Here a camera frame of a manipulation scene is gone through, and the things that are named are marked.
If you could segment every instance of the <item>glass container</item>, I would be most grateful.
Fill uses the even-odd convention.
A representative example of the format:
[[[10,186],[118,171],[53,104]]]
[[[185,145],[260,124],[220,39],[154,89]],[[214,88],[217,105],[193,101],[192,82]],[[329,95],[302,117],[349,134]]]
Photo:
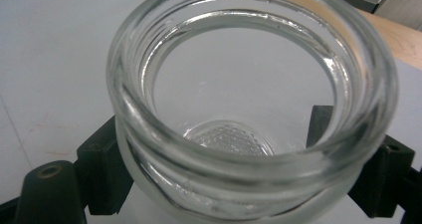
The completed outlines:
[[[397,99],[389,51],[340,0],[146,0],[117,31],[106,79],[128,171],[181,223],[317,218]],[[307,145],[320,105],[333,113]]]

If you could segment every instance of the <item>jar mouth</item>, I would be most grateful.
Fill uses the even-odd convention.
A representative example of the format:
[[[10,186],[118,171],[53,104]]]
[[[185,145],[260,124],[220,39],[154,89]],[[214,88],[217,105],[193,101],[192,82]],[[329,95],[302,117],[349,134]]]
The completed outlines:
[[[180,43],[227,27],[294,37],[323,64],[335,106],[317,145],[274,156],[204,152],[155,116],[150,87],[159,64]],[[339,0],[147,0],[113,40],[107,85],[119,121],[149,151],[186,170],[250,184],[258,179],[278,183],[302,179],[309,184],[318,176],[330,182],[351,163],[362,165],[383,138],[397,98],[390,53],[364,18]],[[139,152],[136,145],[131,150]]]

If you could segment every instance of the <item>jar bottom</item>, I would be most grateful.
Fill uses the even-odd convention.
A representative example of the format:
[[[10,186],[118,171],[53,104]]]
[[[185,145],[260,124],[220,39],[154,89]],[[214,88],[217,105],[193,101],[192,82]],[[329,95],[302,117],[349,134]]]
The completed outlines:
[[[187,129],[185,138],[201,146],[238,155],[274,155],[257,130],[234,120],[210,120]]]

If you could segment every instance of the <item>clear glass jar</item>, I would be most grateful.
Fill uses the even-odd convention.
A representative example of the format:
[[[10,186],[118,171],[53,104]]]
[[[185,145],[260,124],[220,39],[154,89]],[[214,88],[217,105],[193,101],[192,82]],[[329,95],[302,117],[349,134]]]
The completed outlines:
[[[313,220],[352,186],[397,98],[390,53],[340,0],[147,0],[106,75],[127,169],[183,223]],[[307,148],[313,105],[333,115]]]

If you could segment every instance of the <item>jar rim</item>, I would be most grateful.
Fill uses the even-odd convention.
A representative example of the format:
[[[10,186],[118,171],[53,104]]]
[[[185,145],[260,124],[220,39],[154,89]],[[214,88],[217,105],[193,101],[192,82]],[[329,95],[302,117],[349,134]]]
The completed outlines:
[[[120,26],[112,42],[107,64],[107,85],[114,111],[121,123],[132,126],[134,118],[140,118],[142,122],[137,127],[145,128],[149,132],[148,136],[143,138],[145,144],[158,155],[170,160],[187,170],[201,172],[204,175],[224,176],[234,179],[253,180],[256,178],[277,181],[288,181],[292,176],[309,179],[316,176],[331,176],[345,171],[349,165],[363,165],[370,155],[376,150],[379,142],[385,135],[386,129],[391,121],[393,111],[396,107],[397,81],[394,62],[388,49],[383,44],[377,32],[368,24],[368,22],[356,11],[340,0],[297,0],[299,6],[310,6],[313,3],[319,4],[329,11],[321,14],[323,19],[327,17],[332,21],[348,24],[352,29],[350,36],[361,41],[360,46],[364,46],[367,54],[359,54],[360,61],[370,63],[365,65],[370,67],[377,79],[370,80],[373,84],[372,101],[370,107],[365,113],[354,113],[350,116],[359,123],[354,126],[354,130],[348,130],[347,133],[340,132],[339,135],[331,137],[320,145],[316,145],[304,150],[283,153],[275,156],[252,157],[241,156],[232,153],[223,153],[221,151],[209,150],[203,152],[203,147],[192,145],[191,141],[183,138],[180,134],[169,129],[165,124],[158,120],[149,110],[147,105],[141,100],[135,102],[136,106],[131,109],[137,110],[139,116],[126,117],[124,109],[127,104],[121,101],[121,92],[135,93],[135,88],[129,87],[124,91],[121,87],[121,81],[117,76],[117,63],[121,62],[121,56],[126,56],[124,46],[125,39],[132,34],[134,29],[144,19],[148,13],[155,9],[161,3],[169,0],[147,0],[137,7],[130,16]],[[257,167],[262,170],[261,174],[251,176],[250,167]],[[275,177],[274,171],[293,170],[291,175],[285,177]]]

